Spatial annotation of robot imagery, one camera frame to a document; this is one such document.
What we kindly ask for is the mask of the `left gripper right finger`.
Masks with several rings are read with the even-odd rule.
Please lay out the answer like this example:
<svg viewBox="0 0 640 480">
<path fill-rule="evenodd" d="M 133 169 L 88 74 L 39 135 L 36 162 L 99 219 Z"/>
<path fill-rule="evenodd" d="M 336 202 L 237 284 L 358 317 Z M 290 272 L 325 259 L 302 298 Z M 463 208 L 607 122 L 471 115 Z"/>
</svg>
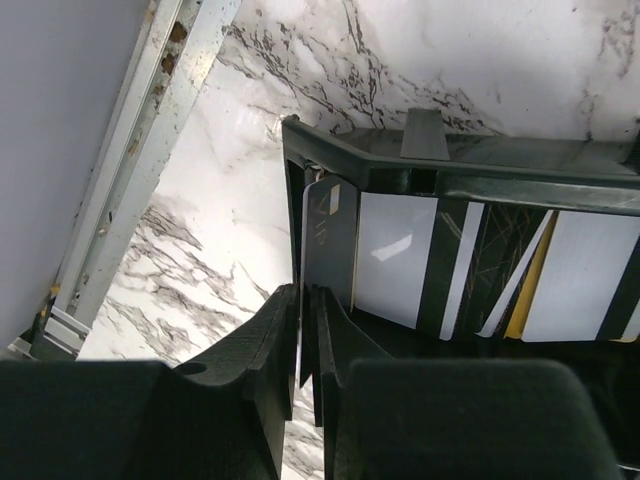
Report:
<svg viewBox="0 0 640 480">
<path fill-rule="evenodd" d="M 635 479 L 639 347 L 441 342 L 312 292 L 329 479 Z"/>
</svg>

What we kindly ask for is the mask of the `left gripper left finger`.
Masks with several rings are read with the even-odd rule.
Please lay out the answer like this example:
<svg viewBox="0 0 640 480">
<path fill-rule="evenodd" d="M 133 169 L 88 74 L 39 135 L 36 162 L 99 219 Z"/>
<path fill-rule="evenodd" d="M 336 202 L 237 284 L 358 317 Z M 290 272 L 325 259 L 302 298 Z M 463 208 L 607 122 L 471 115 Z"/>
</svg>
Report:
<svg viewBox="0 0 640 480">
<path fill-rule="evenodd" d="M 193 359 L 5 361 L 5 479 L 277 479 L 292 416 L 297 290 Z"/>
</svg>

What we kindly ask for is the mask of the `dark grey VIP card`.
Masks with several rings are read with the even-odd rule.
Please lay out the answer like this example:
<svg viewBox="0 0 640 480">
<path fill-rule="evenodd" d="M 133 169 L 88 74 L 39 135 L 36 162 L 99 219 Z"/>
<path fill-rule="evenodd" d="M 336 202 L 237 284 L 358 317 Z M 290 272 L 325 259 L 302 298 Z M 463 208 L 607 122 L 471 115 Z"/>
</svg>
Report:
<svg viewBox="0 0 640 480">
<path fill-rule="evenodd" d="M 328 175 L 308 185 L 303 194 L 301 247 L 300 383 L 313 372 L 316 346 L 311 290 L 328 287 L 340 304 L 352 303 L 359 215 L 359 193 L 344 179 Z"/>
</svg>

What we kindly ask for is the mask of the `black card box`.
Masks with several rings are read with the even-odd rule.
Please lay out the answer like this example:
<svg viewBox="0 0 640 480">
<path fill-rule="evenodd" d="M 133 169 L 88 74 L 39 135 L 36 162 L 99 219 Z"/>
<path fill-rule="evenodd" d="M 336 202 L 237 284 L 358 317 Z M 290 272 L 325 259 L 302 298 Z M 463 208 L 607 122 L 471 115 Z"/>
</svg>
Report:
<svg viewBox="0 0 640 480">
<path fill-rule="evenodd" d="M 441 342 L 515 341 L 527 345 L 639 344 L 639 237 L 605 319 L 592 341 L 525 342 L 522 333 L 558 215 L 562 211 L 639 219 L 638 145 L 448 135 L 436 111 L 413 109 L 401 130 L 331 135 L 289 116 L 282 123 L 291 255 L 301 291 L 303 194 L 328 175 L 359 193 L 351 306 Z M 427 333 L 354 305 L 364 193 L 484 205 L 453 337 Z"/>
</svg>

